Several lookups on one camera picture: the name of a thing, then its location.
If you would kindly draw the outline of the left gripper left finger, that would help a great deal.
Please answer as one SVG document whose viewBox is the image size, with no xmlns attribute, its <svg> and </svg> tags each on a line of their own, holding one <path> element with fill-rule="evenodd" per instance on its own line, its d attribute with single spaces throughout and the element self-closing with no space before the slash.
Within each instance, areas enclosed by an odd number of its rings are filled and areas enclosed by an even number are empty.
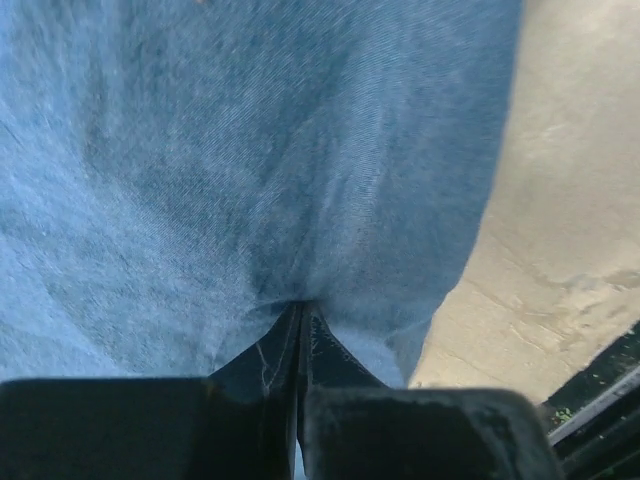
<svg viewBox="0 0 640 480">
<path fill-rule="evenodd" d="M 207 377 L 1 386 L 5 479 L 290 479 L 300 308 Z"/>
</svg>

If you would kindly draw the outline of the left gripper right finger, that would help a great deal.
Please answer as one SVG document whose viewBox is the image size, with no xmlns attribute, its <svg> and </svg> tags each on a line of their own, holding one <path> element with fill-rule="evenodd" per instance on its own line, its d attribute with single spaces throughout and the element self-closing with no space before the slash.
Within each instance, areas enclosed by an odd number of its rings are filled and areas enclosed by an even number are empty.
<svg viewBox="0 0 640 480">
<path fill-rule="evenodd" d="M 309 479 L 563 478 L 534 406 L 504 389 L 391 388 L 314 304 L 300 323 L 298 440 Z"/>
</svg>

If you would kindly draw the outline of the blue pillowcase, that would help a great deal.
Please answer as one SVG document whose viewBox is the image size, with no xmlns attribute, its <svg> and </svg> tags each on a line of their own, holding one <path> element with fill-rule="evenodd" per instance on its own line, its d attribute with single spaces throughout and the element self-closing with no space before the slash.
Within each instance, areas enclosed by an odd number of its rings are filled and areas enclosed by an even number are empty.
<svg viewBox="0 0 640 480">
<path fill-rule="evenodd" d="M 519 1 L 5 1 L 1 376 L 204 375 L 319 304 L 413 374 L 492 189 Z"/>
</svg>

